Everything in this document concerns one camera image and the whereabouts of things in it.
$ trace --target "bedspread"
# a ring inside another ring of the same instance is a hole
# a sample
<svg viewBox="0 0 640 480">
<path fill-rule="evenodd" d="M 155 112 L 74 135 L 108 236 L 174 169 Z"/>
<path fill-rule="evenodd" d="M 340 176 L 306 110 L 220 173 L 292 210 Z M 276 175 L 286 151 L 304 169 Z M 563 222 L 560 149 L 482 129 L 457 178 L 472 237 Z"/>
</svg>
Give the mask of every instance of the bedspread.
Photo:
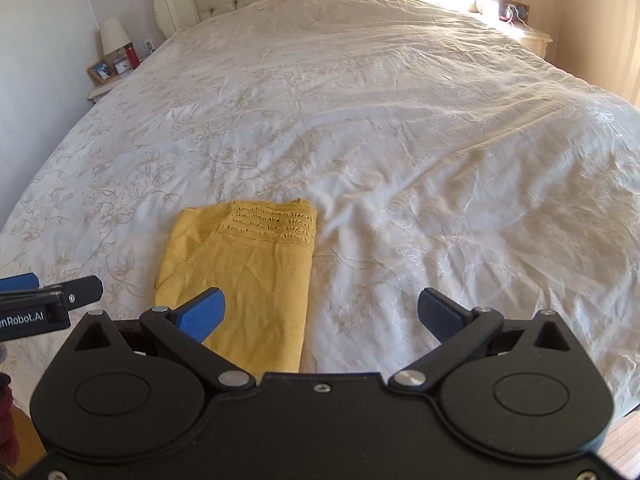
<svg viewBox="0 0 640 480">
<path fill-rule="evenodd" d="M 89 111 L 4 227 L 0 272 L 94 273 L 100 308 L 137 317 L 182 209 L 302 197 L 302 371 L 389 375 L 434 348 L 433 286 L 558 310 L 621 413 L 640 400 L 639 155 L 638 110 L 470 16 L 265 0 L 176 34 Z M 6 345 L 22 407 L 67 335 Z"/>
</svg>

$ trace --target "yellow sweater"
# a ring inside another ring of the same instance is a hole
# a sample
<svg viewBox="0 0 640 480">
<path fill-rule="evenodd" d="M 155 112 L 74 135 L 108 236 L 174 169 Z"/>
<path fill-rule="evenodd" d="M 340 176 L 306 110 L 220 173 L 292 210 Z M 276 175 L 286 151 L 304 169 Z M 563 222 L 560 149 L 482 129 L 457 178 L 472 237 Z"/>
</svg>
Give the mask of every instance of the yellow sweater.
<svg viewBox="0 0 640 480">
<path fill-rule="evenodd" d="M 225 320 L 204 344 L 254 376 L 297 372 L 315 238 L 316 211 L 303 199 L 185 209 L 162 258 L 156 305 L 176 308 L 217 286 Z"/>
</svg>

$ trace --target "red bottle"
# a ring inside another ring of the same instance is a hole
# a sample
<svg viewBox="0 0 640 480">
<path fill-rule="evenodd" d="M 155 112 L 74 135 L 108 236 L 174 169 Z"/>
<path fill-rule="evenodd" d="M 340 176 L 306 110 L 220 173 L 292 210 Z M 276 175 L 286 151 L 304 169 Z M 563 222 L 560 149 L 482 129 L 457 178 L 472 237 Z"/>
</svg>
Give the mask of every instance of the red bottle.
<svg viewBox="0 0 640 480">
<path fill-rule="evenodd" d="M 138 68 L 140 66 L 140 60 L 138 59 L 138 54 L 136 54 L 136 50 L 133 48 L 133 43 L 129 43 L 124 47 L 124 51 L 127 54 L 127 59 L 129 59 L 129 63 L 131 63 L 131 68 Z"/>
</svg>

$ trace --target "electrical outlet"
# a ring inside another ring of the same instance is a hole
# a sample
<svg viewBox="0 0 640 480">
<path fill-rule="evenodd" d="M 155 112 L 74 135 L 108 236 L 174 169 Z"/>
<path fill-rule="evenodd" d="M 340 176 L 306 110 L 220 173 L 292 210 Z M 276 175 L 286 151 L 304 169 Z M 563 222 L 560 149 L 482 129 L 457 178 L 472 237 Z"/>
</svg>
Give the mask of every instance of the electrical outlet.
<svg viewBox="0 0 640 480">
<path fill-rule="evenodd" d="M 146 48 L 146 53 L 149 55 L 153 54 L 156 51 L 156 48 L 154 47 L 154 42 L 151 40 L 145 41 L 145 48 Z"/>
</svg>

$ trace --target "nightstand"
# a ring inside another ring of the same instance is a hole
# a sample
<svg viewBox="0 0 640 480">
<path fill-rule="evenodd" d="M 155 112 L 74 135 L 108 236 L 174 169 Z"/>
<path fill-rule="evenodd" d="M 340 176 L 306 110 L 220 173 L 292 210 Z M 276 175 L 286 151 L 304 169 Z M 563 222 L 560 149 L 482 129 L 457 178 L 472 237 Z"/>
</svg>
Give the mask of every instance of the nightstand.
<svg viewBox="0 0 640 480">
<path fill-rule="evenodd" d="M 133 72 L 133 70 L 127 70 L 124 74 L 114 77 L 108 83 L 94 88 L 89 92 L 87 99 L 89 99 L 89 101 L 93 101 L 94 104 L 96 104 L 100 99 L 111 92 L 111 90 L 116 88 L 116 86 L 118 86 L 123 80 L 133 74 Z"/>
<path fill-rule="evenodd" d="M 482 14 L 476 14 L 479 20 L 486 23 L 490 27 L 500 30 L 510 38 L 513 38 L 527 50 L 532 51 L 536 56 L 545 59 L 546 46 L 553 43 L 553 39 L 546 32 L 535 30 L 530 27 L 518 23 L 506 23 L 499 20 L 489 20 Z"/>
</svg>

